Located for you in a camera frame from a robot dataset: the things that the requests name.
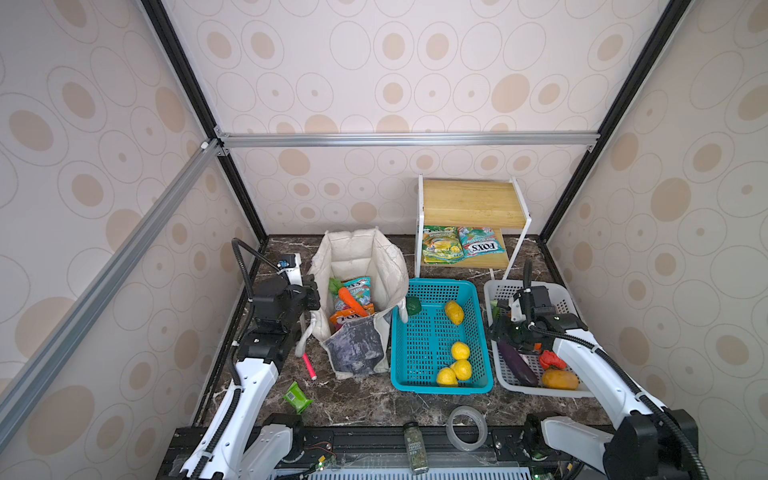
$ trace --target shelf leg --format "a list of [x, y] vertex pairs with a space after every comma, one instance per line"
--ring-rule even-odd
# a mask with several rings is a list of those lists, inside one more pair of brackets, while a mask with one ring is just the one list
[[424, 175], [419, 175], [419, 224], [416, 226], [416, 249], [413, 256], [413, 278], [422, 274], [422, 238], [424, 237]]
[[518, 257], [518, 253], [520, 252], [520, 247], [522, 247], [523, 240], [525, 240], [525, 234], [528, 233], [528, 227], [531, 226], [531, 219], [528, 218], [525, 221], [525, 227], [523, 227], [523, 231], [520, 232], [520, 238], [518, 238], [518, 242], [515, 245], [515, 249], [512, 251], [512, 256], [509, 259], [509, 263], [507, 264], [507, 269], [504, 271], [504, 276], [502, 277], [503, 280], [506, 280], [509, 276], [509, 270], [512, 270], [512, 264], [515, 263], [515, 259]]

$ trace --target green vegetable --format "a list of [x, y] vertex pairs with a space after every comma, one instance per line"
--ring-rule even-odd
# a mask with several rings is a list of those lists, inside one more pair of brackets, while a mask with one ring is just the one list
[[338, 295], [339, 294], [339, 290], [342, 287], [344, 287], [344, 283], [341, 280], [339, 280], [337, 278], [332, 278], [332, 279], [328, 280], [328, 290], [330, 290], [330, 292], [332, 294]]
[[422, 311], [422, 302], [417, 296], [406, 297], [406, 311], [409, 315], [418, 315]]

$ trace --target green packet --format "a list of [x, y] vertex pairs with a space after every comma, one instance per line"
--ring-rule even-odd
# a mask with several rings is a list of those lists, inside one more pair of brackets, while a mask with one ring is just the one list
[[309, 400], [306, 395], [304, 395], [304, 392], [301, 391], [299, 384], [296, 382], [290, 384], [290, 388], [288, 388], [288, 392], [283, 395], [283, 398], [286, 402], [293, 405], [293, 408], [296, 409], [296, 413], [299, 414], [314, 402], [314, 400]]
[[457, 227], [424, 226], [422, 260], [424, 263], [456, 263], [464, 258]]

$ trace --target aluminum rail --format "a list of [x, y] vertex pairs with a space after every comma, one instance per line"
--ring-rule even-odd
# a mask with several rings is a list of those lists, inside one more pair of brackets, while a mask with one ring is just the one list
[[433, 147], [438, 145], [594, 145], [596, 131], [511, 131], [355, 134], [228, 134], [224, 148]]
[[70, 308], [58, 328], [19, 373], [0, 403], [0, 452], [11, 441], [56, 375], [149, 250], [211, 161], [221, 152], [215, 139], [203, 143], [91, 285]]

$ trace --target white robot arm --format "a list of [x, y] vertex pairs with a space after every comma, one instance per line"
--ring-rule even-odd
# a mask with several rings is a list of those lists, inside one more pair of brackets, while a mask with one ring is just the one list
[[[235, 256], [244, 270], [237, 246], [251, 253], [253, 249], [241, 242], [236, 245]], [[230, 368], [235, 369], [236, 375], [210, 427], [182, 466], [182, 478], [265, 480], [283, 458], [301, 454], [295, 439], [299, 429], [290, 422], [265, 425], [258, 438], [245, 449], [264, 399], [299, 339], [300, 317], [304, 310], [319, 308], [316, 285], [312, 279], [308, 287], [302, 285], [300, 265], [299, 254], [283, 256], [278, 265], [273, 265], [279, 276], [260, 283], [259, 291], [247, 288], [250, 302], [247, 323], [255, 316], [257, 324], [253, 328], [246, 325], [246, 329], [251, 330], [245, 333], [243, 329], [239, 340], [233, 343], [239, 361], [232, 362]]]
[[616, 429], [606, 433], [556, 412], [530, 414], [523, 448], [538, 455], [566, 452], [610, 480], [707, 480], [693, 418], [684, 410], [669, 410], [640, 387], [578, 316], [557, 313], [547, 287], [531, 285], [530, 260], [523, 275], [523, 288], [509, 300], [508, 316], [493, 323], [494, 339], [524, 351], [542, 344], [552, 350], [594, 393]]

